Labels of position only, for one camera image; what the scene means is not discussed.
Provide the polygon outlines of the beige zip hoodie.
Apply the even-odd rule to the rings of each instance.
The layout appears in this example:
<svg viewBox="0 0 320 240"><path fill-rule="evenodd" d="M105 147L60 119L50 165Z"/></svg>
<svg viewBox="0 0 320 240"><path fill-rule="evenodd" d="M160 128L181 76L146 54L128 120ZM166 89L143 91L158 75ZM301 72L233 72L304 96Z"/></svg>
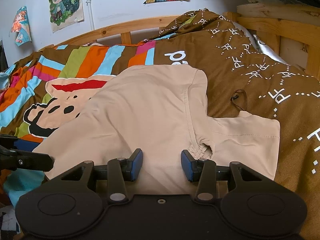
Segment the beige zip hoodie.
<svg viewBox="0 0 320 240"><path fill-rule="evenodd" d="M207 77L189 65L133 66L99 89L74 119L35 152L54 158L52 179L79 163L103 165L140 148L143 165L134 193L191 193L181 152L227 166L239 161L267 178L276 175L280 124L241 110L233 118L207 114Z"/></svg>

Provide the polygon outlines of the colourful striped brown duvet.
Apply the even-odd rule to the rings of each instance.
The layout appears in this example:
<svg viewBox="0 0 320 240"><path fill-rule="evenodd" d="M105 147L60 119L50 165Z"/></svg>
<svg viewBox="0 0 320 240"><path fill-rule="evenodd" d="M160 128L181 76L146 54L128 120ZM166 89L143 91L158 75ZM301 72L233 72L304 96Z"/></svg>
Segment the colourful striped brown duvet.
<svg viewBox="0 0 320 240"><path fill-rule="evenodd" d="M52 179L137 148L128 189L187 194L180 154L239 161L297 193L319 239L319 81L260 53L222 15L190 11L135 46L46 48L1 74L1 133L54 157Z"/></svg>

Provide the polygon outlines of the silver plastic wrapper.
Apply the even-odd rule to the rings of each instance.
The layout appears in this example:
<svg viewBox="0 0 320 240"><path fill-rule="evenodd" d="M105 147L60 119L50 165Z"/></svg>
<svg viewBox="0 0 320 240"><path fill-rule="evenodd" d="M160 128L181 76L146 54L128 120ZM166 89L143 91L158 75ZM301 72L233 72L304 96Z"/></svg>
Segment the silver plastic wrapper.
<svg viewBox="0 0 320 240"><path fill-rule="evenodd" d="M263 42L257 35L251 34L245 27L242 25L233 22L234 26L242 31L244 35L249 38L251 44L253 47L256 49L257 52L262 53L273 59L274 61L277 61L279 63L287 65L287 63L280 57L278 56L271 47L269 47L265 42Z"/></svg>

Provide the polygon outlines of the orange blue torn poster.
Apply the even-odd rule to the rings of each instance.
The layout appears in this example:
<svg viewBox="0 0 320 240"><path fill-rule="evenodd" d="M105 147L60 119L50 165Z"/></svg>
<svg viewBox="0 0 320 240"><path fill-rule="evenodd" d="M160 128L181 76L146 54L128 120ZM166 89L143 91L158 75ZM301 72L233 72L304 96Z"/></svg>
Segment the orange blue torn poster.
<svg viewBox="0 0 320 240"><path fill-rule="evenodd" d="M18 9L11 27L11 32L17 33L15 44L18 47L27 42L31 42L31 34L26 6Z"/></svg>

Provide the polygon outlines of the anime girl poster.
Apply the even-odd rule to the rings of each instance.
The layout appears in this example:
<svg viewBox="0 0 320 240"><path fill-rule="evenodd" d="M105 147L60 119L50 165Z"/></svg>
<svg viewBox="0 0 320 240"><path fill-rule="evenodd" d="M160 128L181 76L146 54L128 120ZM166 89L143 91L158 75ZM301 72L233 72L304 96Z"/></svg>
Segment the anime girl poster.
<svg viewBox="0 0 320 240"><path fill-rule="evenodd" d="M84 21L82 0L48 0L50 25L55 33L65 27Z"/></svg>

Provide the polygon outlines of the wooden bed frame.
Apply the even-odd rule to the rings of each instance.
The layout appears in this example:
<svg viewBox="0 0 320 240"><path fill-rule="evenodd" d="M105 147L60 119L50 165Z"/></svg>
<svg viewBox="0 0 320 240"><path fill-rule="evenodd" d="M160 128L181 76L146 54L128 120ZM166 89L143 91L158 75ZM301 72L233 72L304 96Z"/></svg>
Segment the wooden bed frame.
<svg viewBox="0 0 320 240"><path fill-rule="evenodd" d="M277 54L282 54L284 38L306 45L308 58L304 72L319 78L319 8L307 5L239 5L236 12L223 15L248 30L256 31ZM176 16L157 16L102 27L65 41L65 44L83 46L101 38L120 35L124 44L131 44L131 33L145 29L163 29Z"/></svg>

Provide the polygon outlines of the white wall conduit pipe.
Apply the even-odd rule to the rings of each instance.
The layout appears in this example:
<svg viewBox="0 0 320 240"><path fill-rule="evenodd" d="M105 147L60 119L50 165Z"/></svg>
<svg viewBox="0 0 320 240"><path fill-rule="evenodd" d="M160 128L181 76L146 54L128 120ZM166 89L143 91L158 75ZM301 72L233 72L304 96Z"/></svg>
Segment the white wall conduit pipe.
<svg viewBox="0 0 320 240"><path fill-rule="evenodd" d="M93 12L92 12L92 0L86 0L86 5L88 9L88 14L89 14L89 22L90 22L91 30L95 30Z"/></svg>

